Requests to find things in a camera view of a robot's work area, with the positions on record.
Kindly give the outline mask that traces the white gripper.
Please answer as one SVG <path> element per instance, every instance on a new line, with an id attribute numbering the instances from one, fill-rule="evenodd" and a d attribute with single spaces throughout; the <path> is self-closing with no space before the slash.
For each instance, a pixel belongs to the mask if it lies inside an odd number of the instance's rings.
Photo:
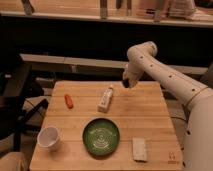
<path id="1" fill-rule="evenodd" d="M 122 76 L 122 84 L 125 88 L 133 88 L 139 80 L 139 71 L 126 68 Z"/>

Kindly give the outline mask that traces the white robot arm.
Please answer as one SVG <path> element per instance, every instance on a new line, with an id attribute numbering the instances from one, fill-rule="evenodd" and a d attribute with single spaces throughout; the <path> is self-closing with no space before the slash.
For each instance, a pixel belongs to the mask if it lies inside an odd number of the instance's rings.
<path id="1" fill-rule="evenodd" d="M 156 55 L 152 41 L 130 47 L 122 83 L 132 88 L 146 72 L 178 99 L 190 111 L 183 171 L 213 171 L 213 89 L 159 62 Z"/>

